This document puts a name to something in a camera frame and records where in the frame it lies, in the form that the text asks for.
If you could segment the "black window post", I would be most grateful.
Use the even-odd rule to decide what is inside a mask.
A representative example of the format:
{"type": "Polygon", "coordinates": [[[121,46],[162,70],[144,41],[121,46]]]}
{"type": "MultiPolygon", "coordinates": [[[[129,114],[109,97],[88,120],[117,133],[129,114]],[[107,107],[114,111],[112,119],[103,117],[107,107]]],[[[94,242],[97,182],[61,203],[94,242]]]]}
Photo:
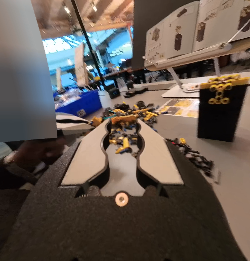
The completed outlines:
{"type": "Polygon", "coordinates": [[[86,29],[85,29],[85,27],[84,27],[84,24],[83,24],[83,21],[82,21],[80,12],[79,12],[79,10],[78,10],[78,6],[77,6],[75,0],[71,0],[71,3],[72,3],[72,6],[73,6],[73,8],[74,8],[75,14],[76,14],[76,16],[77,16],[78,22],[79,22],[79,24],[80,24],[81,30],[82,30],[82,32],[83,32],[83,35],[84,35],[84,37],[85,37],[85,39],[86,39],[86,42],[87,42],[89,51],[90,51],[90,53],[91,53],[91,57],[92,57],[92,59],[93,59],[93,61],[94,61],[95,67],[96,67],[96,69],[97,69],[97,71],[98,71],[98,74],[99,74],[99,77],[100,77],[100,81],[101,81],[101,83],[102,83],[102,85],[103,85],[103,87],[104,87],[104,89],[105,89],[106,86],[105,86],[104,78],[103,78],[103,76],[102,76],[102,74],[101,74],[101,71],[100,71],[100,68],[99,68],[97,59],[96,59],[96,57],[95,57],[95,53],[94,53],[94,51],[93,51],[93,49],[92,49],[92,46],[91,46],[91,43],[90,43],[90,41],[89,41],[89,39],[88,39],[88,35],[87,35],[86,29]]]}

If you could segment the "person's left hand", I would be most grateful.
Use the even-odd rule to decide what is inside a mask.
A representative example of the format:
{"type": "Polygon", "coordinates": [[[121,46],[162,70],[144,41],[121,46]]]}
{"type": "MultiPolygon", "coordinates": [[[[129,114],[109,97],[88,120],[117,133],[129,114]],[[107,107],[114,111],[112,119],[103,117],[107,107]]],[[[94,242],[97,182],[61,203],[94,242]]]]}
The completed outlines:
{"type": "Polygon", "coordinates": [[[64,151],[66,139],[62,136],[52,139],[25,141],[13,156],[13,162],[21,168],[30,168],[44,162],[52,165],[64,151]]]}

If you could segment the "open instruction book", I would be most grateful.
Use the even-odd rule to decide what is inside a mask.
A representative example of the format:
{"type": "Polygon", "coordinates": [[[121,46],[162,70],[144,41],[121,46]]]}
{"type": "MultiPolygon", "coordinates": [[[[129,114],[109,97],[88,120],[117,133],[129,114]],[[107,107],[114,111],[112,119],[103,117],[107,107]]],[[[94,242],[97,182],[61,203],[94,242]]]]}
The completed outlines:
{"type": "Polygon", "coordinates": [[[250,0],[204,0],[185,4],[146,33],[151,63],[250,37],[250,0]]]}

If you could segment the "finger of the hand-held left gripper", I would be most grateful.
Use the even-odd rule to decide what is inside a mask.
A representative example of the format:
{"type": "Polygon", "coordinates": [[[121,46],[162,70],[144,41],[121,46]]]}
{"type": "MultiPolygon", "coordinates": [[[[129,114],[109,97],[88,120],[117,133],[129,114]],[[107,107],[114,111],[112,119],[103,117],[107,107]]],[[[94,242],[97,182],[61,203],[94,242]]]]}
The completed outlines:
{"type": "Polygon", "coordinates": [[[90,123],[90,121],[67,113],[56,113],[57,123],[90,123]]]}
{"type": "Polygon", "coordinates": [[[95,129],[94,126],[84,121],[56,122],[58,135],[82,134],[95,129]]]}

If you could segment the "blue bin holding plastic bags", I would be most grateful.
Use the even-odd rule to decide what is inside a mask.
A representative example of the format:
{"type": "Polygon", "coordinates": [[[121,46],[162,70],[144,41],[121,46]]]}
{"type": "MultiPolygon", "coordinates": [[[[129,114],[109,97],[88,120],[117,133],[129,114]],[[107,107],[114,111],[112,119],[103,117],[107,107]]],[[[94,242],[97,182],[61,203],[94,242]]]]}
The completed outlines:
{"type": "Polygon", "coordinates": [[[97,90],[86,92],[79,96],[77,100],[67,102],[55,110],[56,113],[71,114],[80,118],[91,115],[102,108],[97,90]]]}

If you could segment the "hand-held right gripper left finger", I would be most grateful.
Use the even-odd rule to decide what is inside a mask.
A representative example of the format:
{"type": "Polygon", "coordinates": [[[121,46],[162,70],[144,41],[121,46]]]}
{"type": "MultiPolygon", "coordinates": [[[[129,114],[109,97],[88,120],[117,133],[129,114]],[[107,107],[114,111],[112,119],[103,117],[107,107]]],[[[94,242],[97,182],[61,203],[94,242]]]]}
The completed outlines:
{"type": "Polygon", "coordinates": [[[107,119],[81,139],[62,178],[61,187],[82,187],[86,192],[90,186],[101,189],[108,183],[110,168],[106,149],[110,145],[111,126],[111,119],[107,119]]]}

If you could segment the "pile of black red pins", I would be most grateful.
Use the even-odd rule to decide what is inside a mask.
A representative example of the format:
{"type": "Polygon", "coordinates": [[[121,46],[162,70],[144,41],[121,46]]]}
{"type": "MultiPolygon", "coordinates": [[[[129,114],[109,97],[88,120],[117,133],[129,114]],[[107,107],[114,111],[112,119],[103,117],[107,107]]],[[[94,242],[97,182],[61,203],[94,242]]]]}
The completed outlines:
{"type": "Polygon", "coordinates": [[[211,183],[220,184],[221,172],[215,165],[215,162],[208,160],[205,156],[201,155],[199,151],[193,150],[185,141],[184,138],[165,139],[166,142],[172,143],[181,154],[188,159],[206,178],[210,178],[211,183]]]}

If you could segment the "white book stand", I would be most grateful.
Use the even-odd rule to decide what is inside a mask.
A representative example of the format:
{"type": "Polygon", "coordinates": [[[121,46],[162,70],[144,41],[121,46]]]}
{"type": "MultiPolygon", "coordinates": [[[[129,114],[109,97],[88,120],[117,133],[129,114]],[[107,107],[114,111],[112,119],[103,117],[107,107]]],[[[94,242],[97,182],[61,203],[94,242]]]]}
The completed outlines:
{"type": "Polygon", "coordinates": [[[228,42],[213,45],[202,50],[195,51],[189,54],[184,54],[178,57],[161,59],[157,62],[150,62],[150,64],[147,65],[146,68],[150,71],[167,69],[171,73],[174,80],[173,82],[175,83],[172,85],[172,87],[169,88],[168,91],[166,91],[162,95],[163,98],[198,98],[198,88],[196,88],[196,90],[187,90],[187,88],[205,83],[208,81],[209,77],[197,77],[192,79],[180,80],[174,70],[174,67],[192,65],[195,62],[213,59],[215,74],[211,77],[220,77],[221,72],[219,68],[219,57],[234,54],[249,48],[250,38],[246,38],[243,40],[234,41],[232,43],[228,42]]]}

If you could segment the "black box device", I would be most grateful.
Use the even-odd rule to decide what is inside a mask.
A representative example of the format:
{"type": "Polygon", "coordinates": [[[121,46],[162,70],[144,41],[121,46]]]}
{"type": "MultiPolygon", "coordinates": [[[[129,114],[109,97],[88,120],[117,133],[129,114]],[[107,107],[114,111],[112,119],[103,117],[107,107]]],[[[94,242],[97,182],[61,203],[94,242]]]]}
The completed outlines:
{"type": "Polygon", "coordinates": [[[106,91],[109,94],[110,99],[115,99],[120,96],[120,90],[115,86],[115,84],[106,86],[106,91]]]}

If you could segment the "pile of mixed toy bricks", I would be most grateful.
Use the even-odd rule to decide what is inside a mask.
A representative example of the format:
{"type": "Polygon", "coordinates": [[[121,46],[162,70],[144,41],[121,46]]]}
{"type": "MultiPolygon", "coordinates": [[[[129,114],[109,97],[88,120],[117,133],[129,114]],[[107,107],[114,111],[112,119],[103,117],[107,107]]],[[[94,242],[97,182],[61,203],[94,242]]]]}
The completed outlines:
{"type": "Polygon", "coordinates": [[[137,145],[138,135],[136,131],[136,120],[140,119],[154,131],[153,125],[157,123],[158,109],[154,103],[145,104],[143,101],[137,101],[132,107],[125,102],[117,103],[113,108],[104,109],[101,117],[93,117],[90,125],[99,126],[103,121],[111,120],[111,132],[109,135],[110,145],[116,147],[115,154],[129,153],[136,158],[139,151],[134,151],[132,146],[137,145]]]}

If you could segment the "clear bag of parts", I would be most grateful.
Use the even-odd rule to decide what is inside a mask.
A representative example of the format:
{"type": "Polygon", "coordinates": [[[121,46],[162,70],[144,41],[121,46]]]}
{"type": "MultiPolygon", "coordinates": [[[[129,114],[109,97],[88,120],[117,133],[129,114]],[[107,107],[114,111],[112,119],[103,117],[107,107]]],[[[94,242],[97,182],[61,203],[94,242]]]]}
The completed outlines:
{"type": "Polygon", "coordinates": [[[172,115],[180,117],[199,117],[199,99],[169,99],[165,104],[159,107],[156,111],[159,115],[172,115]]]}

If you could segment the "white standing sign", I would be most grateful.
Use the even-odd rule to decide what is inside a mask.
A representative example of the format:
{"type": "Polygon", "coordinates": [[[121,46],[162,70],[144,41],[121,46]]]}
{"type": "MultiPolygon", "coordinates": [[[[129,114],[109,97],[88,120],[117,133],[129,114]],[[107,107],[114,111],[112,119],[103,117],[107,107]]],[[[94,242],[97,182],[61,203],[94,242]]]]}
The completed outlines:
{"type": "Polygon", "coordinates": [[[75,48],[74,53],[74,66],[77,85],[79,87],[85,87],[89,84],[87,65],[84,63],[84,44],[81,43],[77,48],[75,48]]]}
{"type": "Polygon", "coordinates": [[[57,83],[57,90],[60,92],[62,90],[62,84],[61,84],[61,68],[58,67],[56,69],[56,73],[55,73],[55,77],[56,77],[56,83],[57,83]]]}

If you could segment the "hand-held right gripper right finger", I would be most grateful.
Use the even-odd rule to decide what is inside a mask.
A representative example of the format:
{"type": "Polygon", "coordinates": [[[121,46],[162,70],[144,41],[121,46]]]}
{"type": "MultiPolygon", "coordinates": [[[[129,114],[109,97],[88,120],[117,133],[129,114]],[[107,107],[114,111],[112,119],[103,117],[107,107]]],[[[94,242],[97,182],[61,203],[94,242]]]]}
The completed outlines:
{"type": "Polygon", "coordinates": [[[136,178],[141,187],[184,185],[166,140],[142,120],[136,120],[136,178]]]}

